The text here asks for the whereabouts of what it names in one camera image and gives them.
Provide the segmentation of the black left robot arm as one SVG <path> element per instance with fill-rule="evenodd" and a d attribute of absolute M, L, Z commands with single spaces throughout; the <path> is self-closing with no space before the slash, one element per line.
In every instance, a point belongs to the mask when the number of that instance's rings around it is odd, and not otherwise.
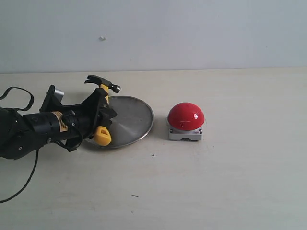
<path fill-rule="evenodd" d="M 109 128 L 117 113 L 108 105 L 107 92 L 96 88 L 82 103 L 63 105 L 63 92 L 50 85 L 39 113 L 24 114 L 20 108 L 0 110 L 0 155 L 17 160 L 46 144 L 75 151 L 99 126 Z"/>

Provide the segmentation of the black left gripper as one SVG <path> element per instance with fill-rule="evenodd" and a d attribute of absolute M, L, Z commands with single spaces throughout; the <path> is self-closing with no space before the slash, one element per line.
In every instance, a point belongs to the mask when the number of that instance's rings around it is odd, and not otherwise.
<path fill-rule="evenodd" d="M 107 92 L 102 88 L 96 88 L 93 93 L 80 104 L 63 105 L 57 111 L 62 112 L 64 124 L 68 125 L 68 131 L 57 134 L 57 140 L 77 138 L 81 140 L 92 138 L 98 126 L 110 129 L 111 119 L 117 116 L 113 108 L 104 108 Z"/>

